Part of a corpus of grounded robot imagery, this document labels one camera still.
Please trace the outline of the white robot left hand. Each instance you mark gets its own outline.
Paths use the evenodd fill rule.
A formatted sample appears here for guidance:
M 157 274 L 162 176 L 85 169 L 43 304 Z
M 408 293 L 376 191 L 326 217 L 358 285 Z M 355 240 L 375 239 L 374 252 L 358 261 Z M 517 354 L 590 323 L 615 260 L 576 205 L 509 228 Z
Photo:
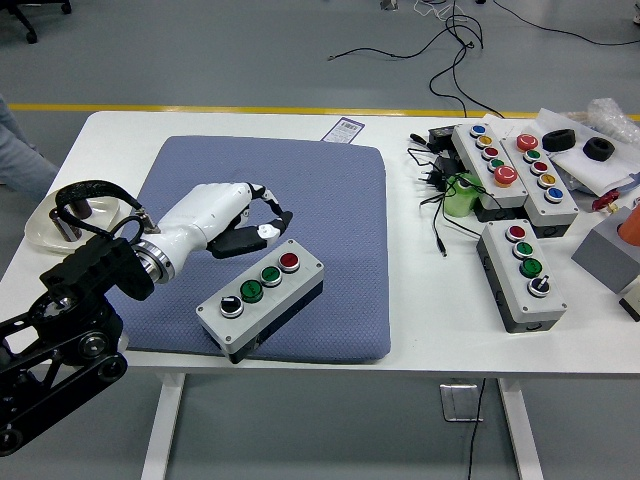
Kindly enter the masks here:
M 246 224 L 252 201 L 264 201 L 275 214 L 271 222 Z M 179 274 L 187 257 L 207 250 L 226 259 L 262 250 L 280 238 L 293 218 L 272 192 L 251 183 L 212 183 L 194 187 L 141 237 L 135 249 L 152 279 L 166 283 Z

